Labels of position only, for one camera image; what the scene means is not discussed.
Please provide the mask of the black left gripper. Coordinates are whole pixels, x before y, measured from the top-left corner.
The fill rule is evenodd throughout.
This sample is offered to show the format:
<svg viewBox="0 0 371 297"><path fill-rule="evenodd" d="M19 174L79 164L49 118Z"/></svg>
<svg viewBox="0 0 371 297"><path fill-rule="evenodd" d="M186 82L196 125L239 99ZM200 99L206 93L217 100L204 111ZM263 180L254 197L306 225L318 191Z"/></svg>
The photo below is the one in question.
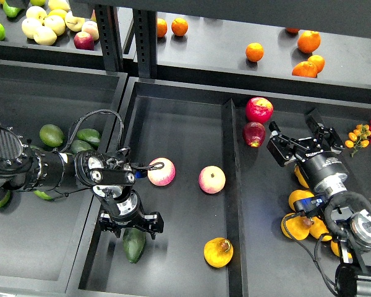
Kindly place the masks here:
<svg viewBox="0 0 371 297"><path fill-rule="evenodd" d="M121 237L124 228L138 228L149 233L152 240L156 234L164 229L164 220L159 212L144 214L138 192L135 190L116 191L107 190L106 212L100 212L98 224L101 231L109 231L117 238Z"/></svg>

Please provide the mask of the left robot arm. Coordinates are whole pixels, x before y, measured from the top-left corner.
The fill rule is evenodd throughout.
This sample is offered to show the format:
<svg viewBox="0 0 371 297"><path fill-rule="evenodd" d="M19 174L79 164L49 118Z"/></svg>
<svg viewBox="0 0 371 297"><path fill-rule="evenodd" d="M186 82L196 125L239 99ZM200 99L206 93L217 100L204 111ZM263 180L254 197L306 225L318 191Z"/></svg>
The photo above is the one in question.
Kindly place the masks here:
<svg viewBox="0 0 371 297"><path fill-rule="evenodd" d="M148 171L164 168L164 163L132 163L129 152L128 147L74 155L65 149L38 150L11 126L0 123L0 201L9 191L39 190L59 198L90 190L103 208L98 217L101 230L120 237L124 228L136 228L155 237L163 232L164 221L159 212L144 212L133 186Z"/></svg>

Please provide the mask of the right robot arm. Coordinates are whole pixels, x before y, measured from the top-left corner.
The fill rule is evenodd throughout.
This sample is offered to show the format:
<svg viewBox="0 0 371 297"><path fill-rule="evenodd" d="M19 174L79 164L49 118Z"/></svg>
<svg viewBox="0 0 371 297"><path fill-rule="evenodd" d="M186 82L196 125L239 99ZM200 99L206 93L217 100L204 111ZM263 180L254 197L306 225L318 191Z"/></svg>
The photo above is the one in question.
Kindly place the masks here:
<svg viewBox="0 0 371 297"><path fill-rule="evenodd" d="M294 214L283 218L281 225L298 242L289 227L320 218L327 231L318 240L331 236L340 258L334 281L321 274L325 285L334 296L371 296L371 266L362 257L371 252L371 202L344 185L349 172L338 157L344 143L335 129L326 127L316 110L305 116L305 122L313 135L303 139L290 138L275 122L269 124L267 149L280 166L295 163L313 192L293 203Z"/></svg>

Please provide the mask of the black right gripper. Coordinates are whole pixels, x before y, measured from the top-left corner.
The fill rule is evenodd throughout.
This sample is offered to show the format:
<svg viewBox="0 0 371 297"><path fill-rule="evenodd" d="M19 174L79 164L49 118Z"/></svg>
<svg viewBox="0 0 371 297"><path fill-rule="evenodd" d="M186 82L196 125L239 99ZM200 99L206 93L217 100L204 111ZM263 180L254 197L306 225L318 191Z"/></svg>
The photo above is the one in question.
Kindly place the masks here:
<svg viewBox="0 0 371 297"><path fill-rule="evenodd" d="M272 121L268 126L271 132L267 143L268 151L280 167L296 161L301 176L312 192L336 194L345 191L344 182L349 172L337 156L344 150L344 142L335 128L326 126L317 109L305 115L305 123L319 150L307 151L304 140L285 136Z"/></svg>

